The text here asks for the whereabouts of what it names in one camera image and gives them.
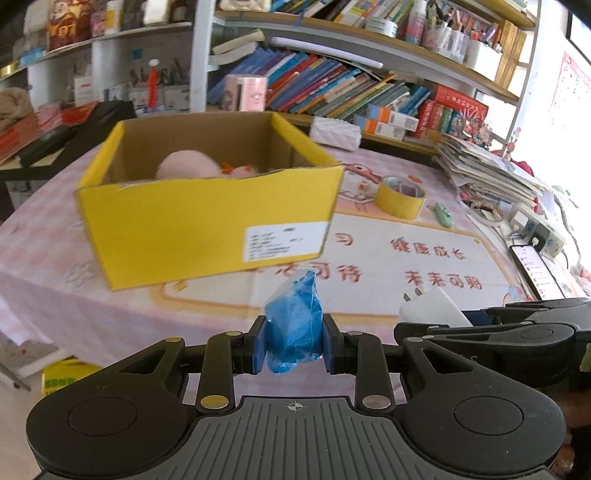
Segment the shelf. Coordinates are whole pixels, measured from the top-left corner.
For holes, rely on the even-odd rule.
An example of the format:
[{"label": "shelf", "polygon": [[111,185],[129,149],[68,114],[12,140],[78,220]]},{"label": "shelf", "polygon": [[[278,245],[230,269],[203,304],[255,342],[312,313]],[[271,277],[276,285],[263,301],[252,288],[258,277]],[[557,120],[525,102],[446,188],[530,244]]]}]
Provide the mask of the shelf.
[{"label": "shelf", "polygon": [[11,77],[12,75],[16,75],[18,72],[29,68],[31,65],[35,65],[37,63],[41,63],[42,61],[46,61],[49,59],[55,59],[57,57],[61,57],[70,53],[74,53],[77,50],[81,50],[83,48],[90,47],[94,42],[106,41],[106,40],[114,40],[116,38],[137,38],[137,37],[145,37],[147,35],[160,35],[165,33],[171,32],[178,32],[178,31],[190,31],[193,29],[193,24],[191,22],[180,22],[180,23],[172,23],[172,24],[164,24],[164,25],[154,25],[152,27],[142,27],[142,28],[134,28],[132,30],[123,30],[120,32],[112,33],[109,35],[102,35],[100,37],[91,38],[90,40],[81,41],[78,43],[74,43],[72,45],[67,45],[65,47],[56,48],[49,53],[46,53],[40,59],[31,62],[29,65],[24,67],[20,67],[19,69],[15,70],[9,75],[5,75],[4,77],[0,77],[0,82],[2,80],[6,80],[7,78]]},{"label": "shelf", "polygon": [[[505,0],[475,0],[476,3],[487,8],[488,10],[494,12],[501,18],[505,20],[509,20],[511,23],[515,24],[517,27],[521,28],[534,28],[535,21],[528,17],[525,13],[517,10],[513,5],[505,2]],[[478,9],[478,6],[475,5],[473,2],[469,2],[466,0],[453,0],[455,4],[458,4],[460,7],[466,8],[468,10],[474,11]]]},{"label": "shelf", "polygon": [[[295,113],[281,113],[278,112],[286,120],[298,127],[309,127],[314,119],[311,115],[297,115]],[[428,145],[419,141],[407,141],[407,140],[393,140],[387,137],[380,137],[379,135],[373,134],[362,134],[365,140],[371,140],[386,145],[392,145],[393,147],[403,148],[410,150],[422,155],[436,155],[437,149],[433,145]]]},{"label": "shelf", "polygon": [[511,105],[516,105],[519,101],[519,97],[509,90],[453,60],[426,48],[363,28],[350,27],[317,18],[300,18],[296,15],[268,12],[217,11],[216,16],[224,19],[227,27],[260,28],[271,31],[277,36],[321,43],[341,50],[356,50],[353,53],[381,61],[388,69],[396,68],[394,57],[402,57],[448,75]]}]

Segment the white wall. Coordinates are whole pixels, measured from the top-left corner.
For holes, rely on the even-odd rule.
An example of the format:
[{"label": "white wall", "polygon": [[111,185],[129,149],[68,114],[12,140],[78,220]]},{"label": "white wall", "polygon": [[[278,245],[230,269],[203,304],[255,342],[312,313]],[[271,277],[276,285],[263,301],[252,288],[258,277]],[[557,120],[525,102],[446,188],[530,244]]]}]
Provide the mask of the white wall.
[{"label": "white wall", "polygon": [[573,135],[573,132],[581,130],[579,125],[584,125],[585,117],[591,112],[578,112],[567,128],[550,124],[548,114],[564,52],[591,76],[591,65],[566,39],[566,24],[566,9],[556,0],[542,0],[538,43],[516,125],[521,127],[521,136],[516,143],[513,159],[527,161],[536,176],[551,184],[562,185],[577,197],[583,197],[589,187],[588,180],[580,173],[588,168],[590,139],[588,135]]}]

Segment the pink box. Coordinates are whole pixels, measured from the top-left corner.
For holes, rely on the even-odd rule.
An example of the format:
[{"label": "pink box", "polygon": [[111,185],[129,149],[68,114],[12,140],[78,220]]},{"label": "pink box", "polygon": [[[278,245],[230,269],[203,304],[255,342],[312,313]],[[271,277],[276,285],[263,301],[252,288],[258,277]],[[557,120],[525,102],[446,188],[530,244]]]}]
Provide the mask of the pink box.
[{"label": "pink box", "polygon": [[263,112],[267,94],[267,77],[261,75],[226,75],[222,110],[229,112]]}]

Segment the floor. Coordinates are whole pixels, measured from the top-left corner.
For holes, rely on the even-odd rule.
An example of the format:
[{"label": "floor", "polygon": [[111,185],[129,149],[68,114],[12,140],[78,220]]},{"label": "floor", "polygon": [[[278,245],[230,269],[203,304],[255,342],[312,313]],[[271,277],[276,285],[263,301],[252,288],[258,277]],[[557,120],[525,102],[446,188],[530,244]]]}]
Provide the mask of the floor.
[{"label": "floor", "polygon": [[39,467],[25,435],[29,412],[41,398],[41,373],[27,378],[31,391],[0,383],[0,465],[2,480],[33,480]]},{"label": "floor", "polygon": [[[0,332],[0,361],[15,370],[56,349],[53,345],[25,342],[15,345]],[[39,467],[25,435],[25,422],[41,398],[41,373],[26,379],[31,391],[0,382],[0,465],[2,480],[33,480]]]}]

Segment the blue plastic bag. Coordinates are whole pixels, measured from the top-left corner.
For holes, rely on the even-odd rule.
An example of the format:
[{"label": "blue plastic bag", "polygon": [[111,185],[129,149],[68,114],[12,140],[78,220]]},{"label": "blue plastic bag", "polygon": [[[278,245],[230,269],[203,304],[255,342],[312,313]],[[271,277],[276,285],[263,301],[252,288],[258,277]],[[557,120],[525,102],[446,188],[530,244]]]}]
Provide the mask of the blue plastic bag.
[{"label": "blue plastic bag", "polygon": [[316,273],[280,289],[265,305],[267,366],[276,374],[322,358],[322,307]]}]

